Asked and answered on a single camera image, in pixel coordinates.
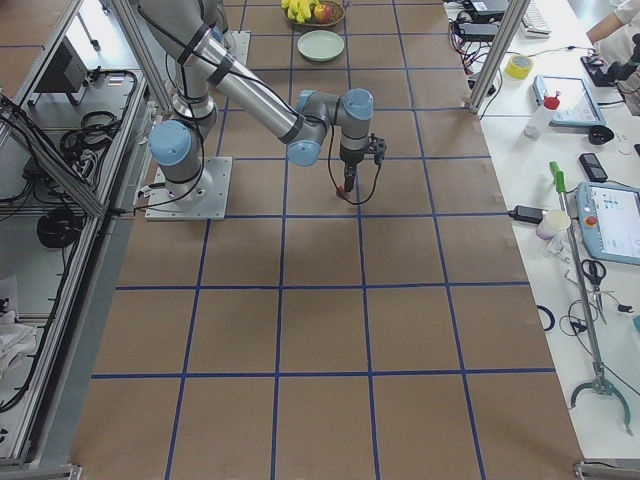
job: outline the white cup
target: white cup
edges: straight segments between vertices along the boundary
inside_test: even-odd
[[[549,210],[542,217],[542,222],[536,228],[536,235],[543,240],[550,240],[571,225],[571,218],[562,210]]]

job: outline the bottle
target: bottle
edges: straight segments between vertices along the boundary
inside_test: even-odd
[[[560,106],[559,94],[560,92],[556,92],[555,97],[544,97],[544,102],[533,114],[527,126],[524,127],[524,134],[527,137],[538,138],[549,126],[549,122]]]

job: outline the light blue case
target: light blue case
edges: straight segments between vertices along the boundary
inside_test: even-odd
[[[558,97],[560,108],[553,116],[551,125],[556,127],[591,127],[606,124],[598,102],[593,97],[589,84],[584,78],[536,75],[533,79],[533,91],[538,105],[542,105],[545,95],[555,96],[557,90],[561,92]]]
[[[630,263],[632,265],[640,265],[640,258],[628,257],[622,255],[614,255],[604,251],[602,241],[602,233],[600,231],[600,222],[593,226],[586,223],[588,217],[594,216],[598,218],[591,187],[605,188],[610,190],[622,190],[625,192],[634,192],[640,194],[640,190],[631,187],[623,187],[621,185],[608,185],[603,183],[583,182],[578,185],[576,190],[576,206],[578,208],[578,220],[580,222],[580,230],[582,231],[582,241],[589,255],[598,260],[608,260],[611,262]]]

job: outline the keyboard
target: keyboard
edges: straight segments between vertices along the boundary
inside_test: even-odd
[[[520,23],[520,29],[527,38],[549,38],[551,27],[540,15],[536,0],[531,0]]]

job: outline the apple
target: apple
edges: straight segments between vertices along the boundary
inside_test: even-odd
[[[316,5],[316,8],[313,9],[313,19],[317,23],[330,23],[332,18],[333,12],[331,5],[321,3],[320,5]]]

